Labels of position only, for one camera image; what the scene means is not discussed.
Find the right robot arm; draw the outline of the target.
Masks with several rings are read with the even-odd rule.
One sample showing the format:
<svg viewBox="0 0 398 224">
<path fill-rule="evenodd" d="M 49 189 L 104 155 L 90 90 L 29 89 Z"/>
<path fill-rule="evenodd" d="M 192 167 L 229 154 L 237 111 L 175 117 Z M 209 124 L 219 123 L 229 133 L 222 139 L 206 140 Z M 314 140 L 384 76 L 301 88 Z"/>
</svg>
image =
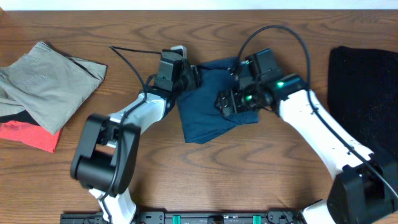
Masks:
<svg viewBox="0 0 398 224">
<path fill-rule="evenodd" d="M 357 142 L 298 75 L 220 91 L 215 108 L 223 116 L 271 110 L 318 154 L 333 185 L 326 200 L 301 211 L 301 223 L 373 223 L 397 211 L 397 162 Z"/>
</svg>

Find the navy blue shorts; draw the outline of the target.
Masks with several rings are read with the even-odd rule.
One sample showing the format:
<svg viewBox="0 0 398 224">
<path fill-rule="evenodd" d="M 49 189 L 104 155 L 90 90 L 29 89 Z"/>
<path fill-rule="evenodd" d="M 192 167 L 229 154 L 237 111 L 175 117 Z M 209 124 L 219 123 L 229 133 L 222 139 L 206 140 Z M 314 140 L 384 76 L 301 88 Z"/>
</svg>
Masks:
<svg viewBox="0 0 398 224">
<path fill-rule="evenodd" d="M 186 143 L 204 144 L 233 128 L 259 122 L 258 113 L 248 111 L 224 117 L 214 106 L 219 91 L 230 90 L 238 83 L 230 75 L 234 57 L 197 65 L 200 87 L 177 98 L 178 111 Z"/>
</svg>

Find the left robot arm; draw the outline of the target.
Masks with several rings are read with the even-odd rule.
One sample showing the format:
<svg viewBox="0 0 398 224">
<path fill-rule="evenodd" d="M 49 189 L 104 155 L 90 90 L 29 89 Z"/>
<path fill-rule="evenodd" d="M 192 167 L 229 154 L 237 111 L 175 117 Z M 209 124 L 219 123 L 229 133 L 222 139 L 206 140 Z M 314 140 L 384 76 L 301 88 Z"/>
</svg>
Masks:
<svg viewBox="0 0 398 224">
<path fill-rule="evenodd" d="M 142 80 L 137 99 L 108 116 L 91 114 L 83 127 L 70 175 L 98 201 L 105 223 L 134 223 L 129 184 L 141 134 L 162 120 L 185 91 L 200 86 L 200 73 L 182 45 L 159 52 L 159 71 Z"/>
</svg>

